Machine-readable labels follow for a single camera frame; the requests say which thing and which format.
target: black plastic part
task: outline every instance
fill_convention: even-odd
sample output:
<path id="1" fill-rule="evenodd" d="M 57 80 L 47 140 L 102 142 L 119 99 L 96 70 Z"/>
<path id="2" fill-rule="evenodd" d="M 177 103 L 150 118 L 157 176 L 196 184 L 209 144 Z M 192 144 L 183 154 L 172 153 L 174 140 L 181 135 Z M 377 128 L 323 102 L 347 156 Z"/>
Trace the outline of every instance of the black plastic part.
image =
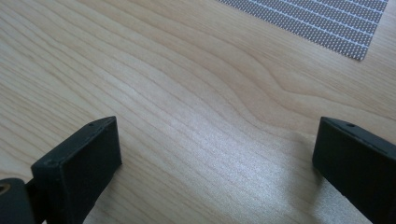
<path id="1" fill-rule="evenodd" d="M 320 120 L 313 164 L 373 223 L 396 223 L 396 146 L 339 119 Z"/>
<path id="2" fill-rule="evenodd" d="M 35 223 L 43 223 L 50 213 L 47 193 L 35 186 L 34 179 L 29 181 L 25 187 L 29 195 L 30 205 L 32 205 Z"/>
<path id="3" fill-rule="evenodd" d="M 82 223 L 120 165 L 115 117 L 85 125 L 38 160 L 32 191 L 46 195 L 47 223 Z"/>
<path id="4" fill-rule="evenodd" d="M 35 224 L 29 197 L 22 180 L 0 180 L 0 223 Z"/>

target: wood grain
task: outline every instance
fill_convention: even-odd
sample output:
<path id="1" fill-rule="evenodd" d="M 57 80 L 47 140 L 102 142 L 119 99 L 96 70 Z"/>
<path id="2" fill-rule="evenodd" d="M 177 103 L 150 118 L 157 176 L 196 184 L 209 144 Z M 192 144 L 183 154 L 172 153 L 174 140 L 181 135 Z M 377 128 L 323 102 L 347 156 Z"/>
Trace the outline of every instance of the wood grain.
<path id="1" fill-rule="evenodd" d="M 2 0 L 0 178 L 115 115 L 85 223 L 369 223 L 311 157 L 321 116 L 396 143 L 395 11 L 359 63 L 215 0 Z"/>

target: perforated sheet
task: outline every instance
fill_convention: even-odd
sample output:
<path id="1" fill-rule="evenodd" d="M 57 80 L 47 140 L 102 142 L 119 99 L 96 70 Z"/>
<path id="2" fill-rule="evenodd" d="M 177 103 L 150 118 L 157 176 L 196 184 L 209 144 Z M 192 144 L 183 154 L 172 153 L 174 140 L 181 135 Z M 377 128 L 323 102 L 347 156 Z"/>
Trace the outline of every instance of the perforated sheet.
<path id="1" fill-rule="evenodd" d="M 388 0 L 219 0 L 356 60 L 363 60 Z"/>

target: black clamp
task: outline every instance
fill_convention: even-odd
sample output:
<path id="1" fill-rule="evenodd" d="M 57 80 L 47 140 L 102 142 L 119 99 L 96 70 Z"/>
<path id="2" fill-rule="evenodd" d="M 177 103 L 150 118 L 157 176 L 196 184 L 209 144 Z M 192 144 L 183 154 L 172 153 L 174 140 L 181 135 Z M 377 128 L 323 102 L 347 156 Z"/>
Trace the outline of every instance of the black clamp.
<path id="1" fill-rule="evenodd" d="M 120 165 L 116 118 L 91 122 L 35 162 L 26 185 L 0 180 L 1 223 L 82 223 Z"/>
<path id="2" fill-rule="evenodd" d="M 396 223 L 396 146 L 339 120 L 320 120 L 312 162 L 373 223 Z"/>

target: clamp jaw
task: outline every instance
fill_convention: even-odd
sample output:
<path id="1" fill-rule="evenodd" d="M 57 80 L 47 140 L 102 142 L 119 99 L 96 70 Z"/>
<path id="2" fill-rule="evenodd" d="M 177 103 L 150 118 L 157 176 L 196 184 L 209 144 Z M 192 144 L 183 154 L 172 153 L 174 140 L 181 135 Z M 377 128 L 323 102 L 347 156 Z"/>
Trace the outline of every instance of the clamp jaw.
<path id="1" fill-rule="evenodd" d="M 321 118 L 312 160 L 373 223 L 396 223 L 396 146 L 362 128 Z"/>
<path id="2" fill-rule="evenodd" d="M 82 223 L 121 165 L 115 117 L 91 122 L 32 165 L 33 179 L 0 180 L 6 224 Z"/>

